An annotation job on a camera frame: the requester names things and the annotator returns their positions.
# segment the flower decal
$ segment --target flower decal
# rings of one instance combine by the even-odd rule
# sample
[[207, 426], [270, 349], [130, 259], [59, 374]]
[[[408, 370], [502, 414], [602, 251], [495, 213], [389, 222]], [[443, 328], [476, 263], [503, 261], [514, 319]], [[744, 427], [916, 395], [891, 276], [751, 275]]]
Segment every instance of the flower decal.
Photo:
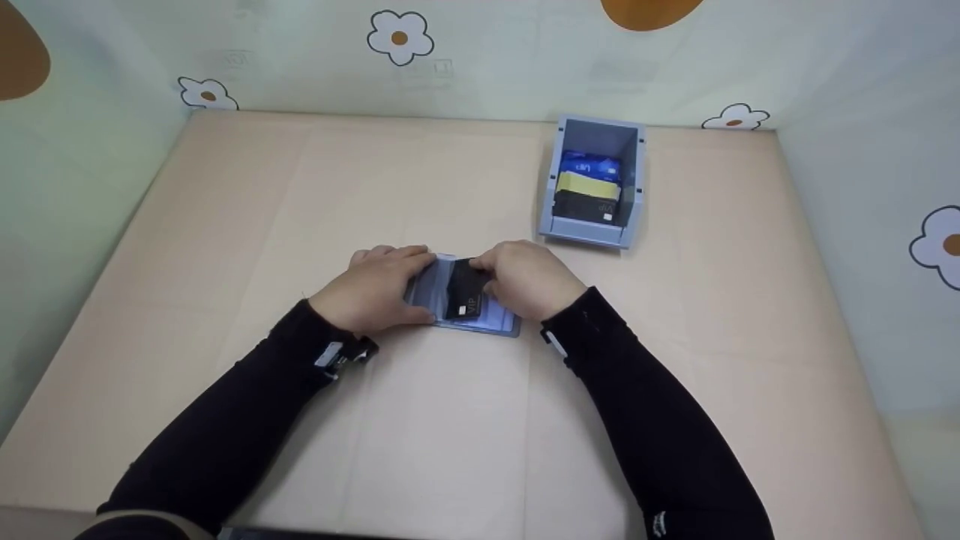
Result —
[[389, 56], [397, 66], [433, 52], [433, 37], [426, 34], [426, 19], [417, 12], [398, 15], [384, 10], [374, 13], [370, 23], [373, 32], [367, 34], [367, 44], [374, 51]]
[[194, 81], [189, 77], [180, 77], [177, 82], [183, 88], [180, 99], [191, 107], [224, 110], [240, 109], [236, 100], [227, 93], [227, 87], [223, 86], [220, 81], [215, 79]]
[[935, 268], [948, 287], [960, 290], [960, 207], [933, 210], [910, 242], [910, 257], [924, 268]]
[[719, 116], [708, 118], [701, 128], [721, 130], [755, 130], [770, 117], [766, 110], [753, 110], [746, 103], [734, 103], [723, 109]]

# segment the black card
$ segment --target black card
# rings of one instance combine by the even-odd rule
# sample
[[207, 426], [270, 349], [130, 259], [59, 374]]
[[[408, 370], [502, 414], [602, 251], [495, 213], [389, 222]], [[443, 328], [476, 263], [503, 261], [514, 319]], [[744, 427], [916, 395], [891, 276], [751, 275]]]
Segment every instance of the black card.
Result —
[[483, 286], [490, 275], [470, 267], [470, 259], [458, 258], [453, 262], [453, 272], [446, 285], [447, 320], [475, 319], [483, 308]]
[[617, 201], [615, 199], [591, 197], [590, 195], [563, 189], [558, 191], [554, 197], [553, 215], [613, 225], [616, 205]]

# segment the card holder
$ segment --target card holder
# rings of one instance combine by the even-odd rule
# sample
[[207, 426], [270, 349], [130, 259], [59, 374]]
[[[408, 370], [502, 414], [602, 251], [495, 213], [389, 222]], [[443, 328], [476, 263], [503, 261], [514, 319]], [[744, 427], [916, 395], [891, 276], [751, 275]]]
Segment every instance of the card holder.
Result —
[[403, 300], [411, 306], [429, 309], [437, 317], [434, 326], [517, 337], [520, 334], [520, 318], [487, 294], [481, 297], [481, 313], [476, 319], [446, 318], [449, 300], [446, 287], [450, 282], [455, 260], [457, 258], [453, 255], [437, 254], [436, 262], [427, 266], [407, 284]]

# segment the table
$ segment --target table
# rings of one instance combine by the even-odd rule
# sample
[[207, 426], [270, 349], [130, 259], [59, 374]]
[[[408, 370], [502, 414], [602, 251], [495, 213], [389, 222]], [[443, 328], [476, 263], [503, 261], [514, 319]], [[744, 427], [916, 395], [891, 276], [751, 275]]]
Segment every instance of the table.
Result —
[[[91, 512], [358, 248], [535, 238], [553, 126], [203, 110], [0, 448], [0, 505]], [[648, 133], [626, 252], [551, 244], [726, 435], [780, 539], [920, 538], [772, 132]], [[642, 537], [586, 391], [535, 325], [379, 338], [236, 524], [426, 539]]]

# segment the person's right hand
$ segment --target person's right hand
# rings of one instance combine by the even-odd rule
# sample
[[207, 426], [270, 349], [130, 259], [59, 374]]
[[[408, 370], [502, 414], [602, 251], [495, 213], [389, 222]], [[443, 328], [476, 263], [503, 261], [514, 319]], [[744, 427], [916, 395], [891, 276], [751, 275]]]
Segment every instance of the person's right hand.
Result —
[[484, 292], [524, 319], [545, 321], [587, 291], [550, 250], [527, 240], [500, 242], [470, 266], [491, 272]]

